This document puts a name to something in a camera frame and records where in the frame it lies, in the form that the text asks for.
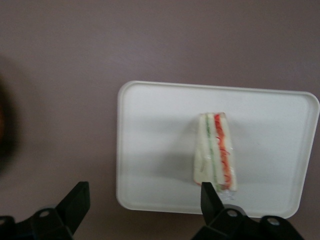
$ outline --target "gray table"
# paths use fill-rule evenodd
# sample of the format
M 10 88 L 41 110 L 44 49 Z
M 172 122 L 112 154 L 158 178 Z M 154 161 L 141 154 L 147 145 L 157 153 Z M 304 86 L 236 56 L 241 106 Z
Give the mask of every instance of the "gray table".
M 117 93 L 133 80 L 320 96 L 318 1 L 1 1 L 0 74 L 21 145 L 0 175 L 0 215 L 21 221 L 89 181 L 75 239 L 190 239 L 201 215 L 116 200 Z M 320 236 L 317 130 L 290 222 Z

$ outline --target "white plastic tray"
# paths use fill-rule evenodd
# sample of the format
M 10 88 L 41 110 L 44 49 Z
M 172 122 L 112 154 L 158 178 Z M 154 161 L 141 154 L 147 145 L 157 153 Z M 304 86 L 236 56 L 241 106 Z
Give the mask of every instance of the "white plastic tray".
M 118 95 L 117 199 L 132 210 L 201 214 L 193 182 L 198 114 L 225 112 L 250 217 L 299 207 L 319 101 L 308 92 L 132 81 Z

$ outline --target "plastic wrap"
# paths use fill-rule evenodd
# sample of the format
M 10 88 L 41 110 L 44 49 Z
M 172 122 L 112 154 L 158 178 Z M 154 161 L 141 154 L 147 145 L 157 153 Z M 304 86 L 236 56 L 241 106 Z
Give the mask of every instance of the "plastic wrap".
M 224 112 L 199 116 L 193 178 L 199 185 L 212 183 L 223 199 L 232 199 L 237 191 L 234 151 Z

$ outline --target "gray surface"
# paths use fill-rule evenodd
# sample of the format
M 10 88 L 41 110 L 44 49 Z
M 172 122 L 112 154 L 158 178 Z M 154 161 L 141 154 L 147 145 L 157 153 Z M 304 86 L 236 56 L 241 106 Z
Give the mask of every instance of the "gray surface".
M 319 16 L 318 1 L 1 1 L 0 74 L 21 146 L 0 175 L 0 215 L 21 221 L 87 180 L 92 205 L 75 239 L 190 239 L 202 216 L 116 200 L 119 88 L 142 80 L 319 98 Z M 319 143 L 317 130 L 289 219 L 307 240 L 320 236 Z

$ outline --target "black clamp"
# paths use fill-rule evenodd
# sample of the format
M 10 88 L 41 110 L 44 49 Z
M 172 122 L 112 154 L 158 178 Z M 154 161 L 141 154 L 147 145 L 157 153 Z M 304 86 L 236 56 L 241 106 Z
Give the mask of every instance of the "black clamp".
M 72 240 L 89 208 L 89 183 L 79 182 L 55 208 L 37 211 L 18 223 L 12 216 L 0 216 L 0 239 Z
M 210 182 L 201 185 L 201 211 L 206 226 L 192 240 L 304 240 L 284 218 L 250 219 L 243 209 L 225 207 Z

